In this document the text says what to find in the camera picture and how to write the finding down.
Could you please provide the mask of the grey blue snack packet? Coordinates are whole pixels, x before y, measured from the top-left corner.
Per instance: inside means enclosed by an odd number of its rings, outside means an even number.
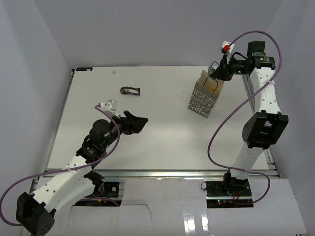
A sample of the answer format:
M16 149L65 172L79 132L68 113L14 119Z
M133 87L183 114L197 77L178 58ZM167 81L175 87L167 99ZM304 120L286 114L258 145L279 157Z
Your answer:
M212 66L208 67L208 75L211 75L216 69Z

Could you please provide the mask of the large yellow M&M packet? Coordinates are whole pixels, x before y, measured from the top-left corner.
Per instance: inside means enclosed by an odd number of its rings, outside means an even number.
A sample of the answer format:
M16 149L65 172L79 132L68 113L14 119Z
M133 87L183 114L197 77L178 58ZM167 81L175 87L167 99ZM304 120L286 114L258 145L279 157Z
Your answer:
M209 78L207 81L203 83L203 87L205 87L206 89L213 93L220 92L219 82L216 79Z

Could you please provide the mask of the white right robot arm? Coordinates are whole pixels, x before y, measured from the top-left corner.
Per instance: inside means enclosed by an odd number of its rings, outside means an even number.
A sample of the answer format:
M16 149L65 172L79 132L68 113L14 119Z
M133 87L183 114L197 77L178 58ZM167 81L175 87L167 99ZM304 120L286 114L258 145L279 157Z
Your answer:
M254 109L242 130L244 143L239 155L223 177L222 189L228 196L246 190L249 172L258 157L278 141L288 124L288 116L281 113L277 103L271 80L276 65L274 58L264 52L265 42L249 42L247 55L240 60L235 58L233 47L233 44L223 42L223 57L211 77L221 81L230 81L233 75L246 78L254 95Z

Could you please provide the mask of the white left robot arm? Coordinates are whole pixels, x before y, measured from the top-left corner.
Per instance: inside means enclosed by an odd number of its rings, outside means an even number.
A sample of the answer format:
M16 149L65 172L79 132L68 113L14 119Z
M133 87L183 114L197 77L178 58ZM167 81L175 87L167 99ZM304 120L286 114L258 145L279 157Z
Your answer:
M94 171L97 161L120 135L138 134L148 118L124 111L124 117L95 121L82 146L61 173L32 193L22 193L17 200L16 220L33 236L44 236L55 218L86 196L103 193L104 178Z

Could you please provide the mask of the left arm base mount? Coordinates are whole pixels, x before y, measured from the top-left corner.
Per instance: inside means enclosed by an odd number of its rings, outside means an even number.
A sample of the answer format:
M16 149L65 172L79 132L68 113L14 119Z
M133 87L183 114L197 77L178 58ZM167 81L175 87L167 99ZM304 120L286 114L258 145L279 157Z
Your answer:
M119 182L103 182L91 195L81 199L75 206L82 207L119 207Z

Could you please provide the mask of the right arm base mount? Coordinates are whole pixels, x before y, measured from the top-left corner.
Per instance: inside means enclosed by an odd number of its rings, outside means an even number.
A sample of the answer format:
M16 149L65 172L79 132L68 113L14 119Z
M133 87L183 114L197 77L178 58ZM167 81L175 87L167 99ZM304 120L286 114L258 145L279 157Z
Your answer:
M224 181L203 181L201 189L206 192L207 209L253 207L249 182L244 186L226 185Z

